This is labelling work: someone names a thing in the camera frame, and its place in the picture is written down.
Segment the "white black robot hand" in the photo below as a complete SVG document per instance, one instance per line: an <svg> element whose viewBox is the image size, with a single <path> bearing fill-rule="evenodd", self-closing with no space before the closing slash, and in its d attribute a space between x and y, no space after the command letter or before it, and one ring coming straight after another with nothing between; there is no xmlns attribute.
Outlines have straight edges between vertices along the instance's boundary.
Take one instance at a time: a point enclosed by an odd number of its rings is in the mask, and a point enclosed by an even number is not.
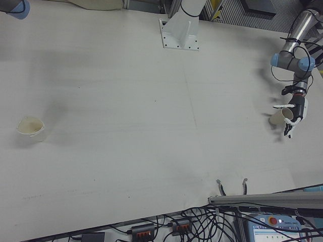
<svg viewBox="0 0 323 242"><path fill-rule="evenodd" d="M302 94L294 94L288 104L274 105L278 111L270 117L272 125L284 124L284 136L293 137L296 126L306 118L308 100Z"/></svg>

